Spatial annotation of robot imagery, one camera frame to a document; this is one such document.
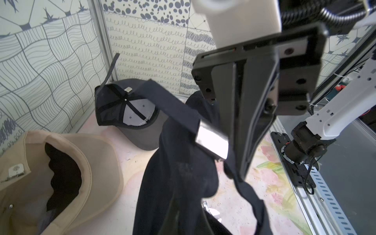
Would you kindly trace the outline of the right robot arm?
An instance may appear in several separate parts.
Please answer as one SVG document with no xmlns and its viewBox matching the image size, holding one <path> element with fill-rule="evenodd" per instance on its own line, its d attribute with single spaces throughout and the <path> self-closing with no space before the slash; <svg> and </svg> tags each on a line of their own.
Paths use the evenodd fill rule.
<svg viewBox="0 0 376 235">
<path fill-rule="evenodd" d="M 192 76 L 205 99 L 216 101 L 221 129 L 244 179 L 254 152 L 277 116 L 307 112 L 321 69 L 328 32 L 313 23 L 201 53 Z M 317 157 L 353 120 L 376 103 L 376 60 L 317 114 L 292 132 L 288 157 Z"/>
</svg>

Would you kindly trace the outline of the aluminium front rail frame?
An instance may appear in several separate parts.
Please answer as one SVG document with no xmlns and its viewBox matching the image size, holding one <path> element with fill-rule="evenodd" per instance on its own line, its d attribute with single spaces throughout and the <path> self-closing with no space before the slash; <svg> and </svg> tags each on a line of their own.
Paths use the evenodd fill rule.
<svg viewBox="0 0 376 235">
<path fill-rule="evenodd" d="M 281 164 L 314 235 L 373 235 L 376 232 L 376 135 L 353 121 L 320 160 L 320 168 Z"/>
</svg>

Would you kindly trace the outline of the beige baseball cap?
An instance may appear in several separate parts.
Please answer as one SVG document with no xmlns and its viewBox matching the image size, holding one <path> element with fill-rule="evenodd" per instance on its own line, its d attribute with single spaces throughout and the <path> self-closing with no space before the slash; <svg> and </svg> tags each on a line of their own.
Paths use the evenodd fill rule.
<svg viewBox="0 0 376 235">
<path fill-rule="evenodd" d="M 64 235 L 107 210 L 122 188 L 106 138 L 28 131 L 1 156 L 1 234 Z"/>
</svg>

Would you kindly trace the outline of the black cap with white logo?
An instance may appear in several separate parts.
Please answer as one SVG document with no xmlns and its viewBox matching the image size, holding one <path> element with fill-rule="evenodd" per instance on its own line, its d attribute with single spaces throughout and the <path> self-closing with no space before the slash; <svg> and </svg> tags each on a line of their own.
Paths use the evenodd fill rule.
<svg viewBox="0 0 376 235">
<path fill-rule="evenodd" d="M 229 231 L 202 207 L 219 185 L 214 155 L 195 142 L 200 121 L 217 128 L 217 102 L 195 92 L 182 102 L 153 80 L 136 89 L 167 114 L 159 147 L 150 158 L 140 187 L 135 235 L 227 235 Z"/>
</svg>

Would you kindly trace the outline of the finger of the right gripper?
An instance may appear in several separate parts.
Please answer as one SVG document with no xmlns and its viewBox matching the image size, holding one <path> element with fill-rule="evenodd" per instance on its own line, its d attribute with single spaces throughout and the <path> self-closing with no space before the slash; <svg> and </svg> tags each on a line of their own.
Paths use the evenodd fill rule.
<svg viewBox="0 0 376 235">
<path fill-rule="evenodd" d="M 279 58 L 276 54 L 248 57 L 244 65 L 241 92 L 241 122 L 245 140 L 244 180 L 254 155 L 257 122 L 264 110 L 270 84 L 275 80 Z"/>
<path fill-rule="evenodd" d="M 238 176 L 244 176 L 245 140 L 241 122 L 241 92 L 244 62 L 231 62 L 212 70 L 215 99 L 218 104 L 221 131 L 227 135 L 235 153 Z"/>
</svg>

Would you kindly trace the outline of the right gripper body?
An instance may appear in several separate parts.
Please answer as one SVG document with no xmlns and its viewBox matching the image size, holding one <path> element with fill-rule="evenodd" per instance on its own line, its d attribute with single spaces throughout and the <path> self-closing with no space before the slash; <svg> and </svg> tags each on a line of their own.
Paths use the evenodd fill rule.
<svg viewBox="0 0 376 235">
<path fill-rule="evenodd" d="M 265 86 L 277 116 L 299 116 L 314 93 L 327 35 L 313 23 L 201 53 L 192 76 L 208 100 L 239 107 Z"/>
</svg>

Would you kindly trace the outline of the dark grey baseball cap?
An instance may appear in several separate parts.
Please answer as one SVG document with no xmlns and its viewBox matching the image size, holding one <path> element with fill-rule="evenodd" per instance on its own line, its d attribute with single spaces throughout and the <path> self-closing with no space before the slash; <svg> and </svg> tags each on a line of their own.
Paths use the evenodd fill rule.
<svg viewBox="0 0 376 235">
<path fill-rule="evenodd" d="M 144 80 L 108 81 L 119 56 L 119 53 L 115 54 L 104 81 L 94 90 L 97 123 L 99 126 L 117 127 L 142 150 L 155 150 L 159 147 L 159 137 L 168 116 L 135 93 L 145 83 Z"/>
</svg>

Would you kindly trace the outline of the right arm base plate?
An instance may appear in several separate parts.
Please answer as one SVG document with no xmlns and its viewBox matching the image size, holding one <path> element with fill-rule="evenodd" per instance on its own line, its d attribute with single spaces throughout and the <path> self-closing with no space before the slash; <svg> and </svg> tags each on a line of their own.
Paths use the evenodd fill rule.
<svg viewBox="0 0 376 235">
<path fill-rule="evenodd" d="M 316 184 L 310 176 L 313 165 L 326 150 L 320 138 L 309 130 L 293 130 L 293 138 L 286 133 L 272 132 L 271 139 L 292 184 L 314 194 Z"/>
</svg>

